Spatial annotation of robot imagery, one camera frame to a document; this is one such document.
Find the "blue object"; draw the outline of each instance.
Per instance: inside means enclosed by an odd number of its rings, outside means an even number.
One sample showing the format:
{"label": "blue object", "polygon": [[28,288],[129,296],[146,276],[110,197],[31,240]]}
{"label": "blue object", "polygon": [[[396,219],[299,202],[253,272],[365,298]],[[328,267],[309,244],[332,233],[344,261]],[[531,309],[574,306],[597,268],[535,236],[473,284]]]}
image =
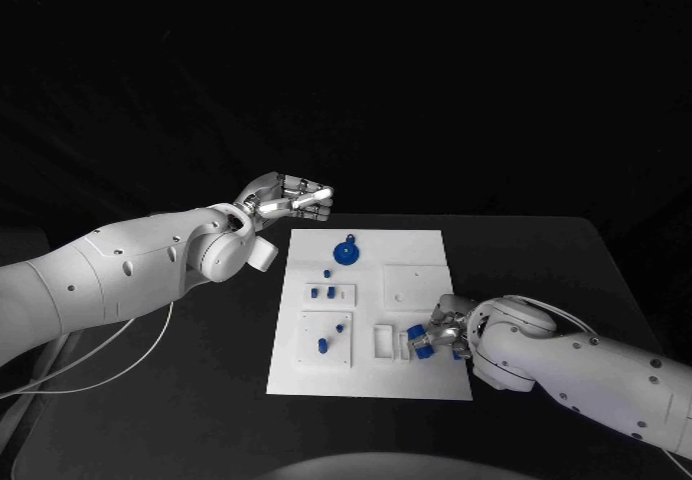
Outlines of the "blue object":
{"label": "blue object", "polygon": [[357,237],[348,235],[347,242],[341,243],[335,248],[335,260],[341,265],[354,265],[358,261],[361,252],[357,247]]}
{"label": "blue object", "polygon": [[[414,325],[407,330],[407,332],[409,332],[409,340],[416,340],[422,335],[426,335],[426,329],[423,328],[423,325]],[[436,351],[433,350],[433,347],[430,345],[416,349],[416,354],[419,355],[419,358],[422,360],[432,357],[435,353]]]}

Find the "cable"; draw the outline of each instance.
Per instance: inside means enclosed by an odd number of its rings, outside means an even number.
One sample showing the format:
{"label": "cable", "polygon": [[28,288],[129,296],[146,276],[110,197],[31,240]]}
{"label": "cable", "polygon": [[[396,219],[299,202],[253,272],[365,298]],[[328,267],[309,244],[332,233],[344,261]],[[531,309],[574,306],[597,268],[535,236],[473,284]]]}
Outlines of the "cable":
{"label": "cable", "polygon": [[681,462],[674,458],[671,455],[671,452],[668,450],[664,450],[664,453],[668,455],[668,458],[674,461],[674,463],[678,465],[678,468],[682,470],[682,473],[692,478],[692,473],[690,473],[690,470],[682,466]]}
{"label": "cable", "polygon": [[109,338],[109,340],[106,340],[106,342],[80,359],[77,360],[76,362],[73,362],[67,367],[61,368],[61,370],[58,370],[57,372],[54,372],[51,375],[45,376],[42,379],[37,380],[35,382],[32,382],[29,385],[12,390],[11,392],[5,393],[3,395],[0,395],[0,400],[3,398],[8,398],[9,396],[12,395],[37,395],[37,394],[63,394],[63,393],[76,393],[76,392],[83,392],[84,390],[90,390],[96,387],[100,387],[101,385],[107,384],[110,381],[116,380],[122,375],[125,375],[139,364],[140,362],[145,360],[145,358],[148,357],[148,355],[152,353],[152,350],[155,349],[156,345],[159,344],[159,341],[163,337],[163,334],[166,332],[166,328],[169,327],[169,322],[171,322],[171,315],[174,313],[174,302],[171,303],[171,308],[169,308],[169,317],[166,318],[166,324],[163,326],[163,330],[162,330],[162,333],[159,334],[159,338],[156,339],[156,342],[155,344],[152,345],[151,349],[148,350],[148,352],[145,353],[145,355],[140,357],[140,359],[133,363],[133,365],[130,365],[130,367],[123,370],[123,372],[120,372],[116,376],[113,376],[112,378],[109,378],[109,380],[103,381],[101,383],[97,383],[96,385],[91,385],[90,387],[86,387],[86,388],[80,388],[80,389],[76,389],[76,390],[65,390],[65,391],[32,391],[32,392],[28,392],[27,390],[32,387],[35,387],[37,385],[40,385],[41,383],[44,383],[47,380],[50,380],[51,378],[54,378],[55,376],[58,376],[61,373],[65,373],[71,368],[77,367],[77,365],[80,365],[80,363],[83,363],[112,342],[113,340],[116,340],[116,338],[119,337],[119,335],[126,331],[127,327],[133,324],[135,320],[138,320],[138,318],[133,318],[127,324],[123,326],[123,328],[116,332],[116,334],[112,336],[112,338]]}
{"label": "cable", "polygon": [[[548,311],[557,313],[559,315],[561,315],[567,320],[570,320],[577,326],[580,326],[583,328],[583,330],[589,333],[592,333],[593,335],[597,335],[596,333],[596,330],[574,316],[571,315],[570,313],[567,313],[566,311],[563,311],[560,308],[554,307],[553,305],[548,305],[547,303],[538,301],[538,300],[534,300],[533,298],[528,298],[528,297],[522,297],[521,295],[505,295],[505,298],[515,298],[515,299],[521,299],[521,300],[525,300],[527,302],[531,302],[534,304],[537,304],[540,307],[544,307]],[[671,458],[672,462],[675,463],[675,465],[678,466],[678,468],[681,469],[682,473],[685,473],[685,475],[692,478],[692,473],[690,472],[690,470],[682,466],[681,462],[675,459],[675,457],[671,455],[671,452],[668,450],[665,450],[664,448],[661,449],[664,451],[664,453],[668,455],[668,458]]]}

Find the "dark table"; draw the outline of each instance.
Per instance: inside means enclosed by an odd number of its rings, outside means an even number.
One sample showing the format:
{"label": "dark table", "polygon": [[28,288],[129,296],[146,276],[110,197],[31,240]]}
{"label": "dark table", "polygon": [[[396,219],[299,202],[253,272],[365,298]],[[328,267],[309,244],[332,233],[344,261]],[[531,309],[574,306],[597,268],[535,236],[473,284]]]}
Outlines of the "dark table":
{"label": "dark table", "polygon": [[[538,478],[684,478],[664,453],[531,393],[473,375],[473,402],[266,394],[292,228],[439,229],[455,291],[476,300],[541,299],[600,332],[659,352],[593,225],[577,218],[335,215],[283,220],[269,273],[246,267],[197,287],[148,360],[119,380],[52,396],[16,459],[15,478],[246,479],[341,453],[411,452],[472,460]],[[51,389],[117,373],[149,348],[166,311],[148,315]],[[122,324],[83,332],[73,360]]]}

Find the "robotic hand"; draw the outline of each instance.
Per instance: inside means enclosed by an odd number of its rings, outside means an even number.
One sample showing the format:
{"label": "robotic hand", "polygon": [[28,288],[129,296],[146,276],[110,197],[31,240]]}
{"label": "robotic hand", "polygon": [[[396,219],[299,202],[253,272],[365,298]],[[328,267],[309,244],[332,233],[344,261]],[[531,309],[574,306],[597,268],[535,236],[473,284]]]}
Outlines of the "robotic hand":
{"label": "robotic hand", "polygon": [[332,196],[331,187],[269,173],[233,204],[114,223],[2,267],[0,366],[64,334],[142,317],[246,263],[266,271],[279,250],[256,233],[285,216],[326,220]]}
{"label": "robotic hand", "polygon": [[[584,331],[560,334],[548,312]],[[530,392],[538,382],[574,412],[692,459],[687,365],[605,338],[567,312],[518,296],[478,303],[443,295],[427,331],[410,340],[422,359],[442,345],[473,359],[475,375],[498,390]]]}

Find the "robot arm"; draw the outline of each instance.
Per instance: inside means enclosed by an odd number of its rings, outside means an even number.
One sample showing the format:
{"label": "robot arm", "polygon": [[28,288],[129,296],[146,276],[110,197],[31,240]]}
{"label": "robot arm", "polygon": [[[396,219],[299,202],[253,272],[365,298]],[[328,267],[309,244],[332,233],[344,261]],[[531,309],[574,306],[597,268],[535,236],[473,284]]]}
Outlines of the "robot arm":
{"label": "robot arm", "polygon": [[530,392],[538,382],[577,414],[692,459],[687,365],[595,333],[560,335],[551,315],[509,297],[476,304],[443,296],[411,344],[417,352],[450,345],[497,389]]}
{"label": "robot arm", "polygon": [[246,263],[266,271],[277,248],[256,233],[283,216],[326,220],[332,195],[331,187],[270,173],[233,204],[107,225],[2,267],[0,366],[61,335],[142,317]]}

